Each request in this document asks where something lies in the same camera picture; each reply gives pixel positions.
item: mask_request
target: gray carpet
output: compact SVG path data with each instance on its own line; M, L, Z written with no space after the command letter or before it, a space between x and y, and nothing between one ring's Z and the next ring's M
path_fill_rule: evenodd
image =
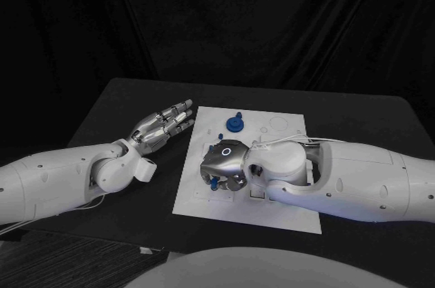
M167 260L167 252L136 246L30 232L0 247L0 287L123 287Z

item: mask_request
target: black table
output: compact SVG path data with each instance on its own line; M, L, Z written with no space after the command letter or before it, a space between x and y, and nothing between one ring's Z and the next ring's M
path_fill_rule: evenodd
M309 136L367 143L417 158L435 147L407 102L368 96L113 79L69 143L70 147L125 138L149 113L185 99L197 106L302 114ZM191 129L148 156L149 183L132 180L102 204L36 221L27 229L119 241L191 253L227 246L303 252L354 265L411 287L435 287L435 224L364 223L319 214L321 235L171 214Z

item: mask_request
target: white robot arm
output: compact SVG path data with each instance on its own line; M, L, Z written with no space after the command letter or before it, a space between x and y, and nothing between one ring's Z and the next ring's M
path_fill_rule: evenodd
M142 156L193 125L187 100L135 125L126 139L27 156L0 168L0 224L54 216L123 189L132 178L148 182L157 165Z
M321 174L312 185L306 159ZM342 218L435 222L435 161L370 145L285 138L247 148L221 140L204 156L200 173L211 189L237 191L254 184L275 201Z

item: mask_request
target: blue plastic part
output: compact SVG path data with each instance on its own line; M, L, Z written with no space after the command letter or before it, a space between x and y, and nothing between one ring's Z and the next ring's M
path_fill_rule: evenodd
M237 112L236 116L226 121L226 129L229 129L230 132L237 133L243 129L243 126L242 113Z
M217 181L218 181L217 178L211 179L210 188L213 191L217 191Z

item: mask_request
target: robotic hand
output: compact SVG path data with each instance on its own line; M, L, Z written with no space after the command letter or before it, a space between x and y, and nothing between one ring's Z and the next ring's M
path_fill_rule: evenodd
M0 224L46 218L118 192L135 177L148 182L157 165L144 155L194 123L187 100L135 125L126 139L27 156L0 168Z
M358 143L301 143L291 137L254 141L250 148L221 140L200 165L211 189L236 192L254 184L275 201L342 218L435 222L435 161ZM314 184L306 159L321 174Z

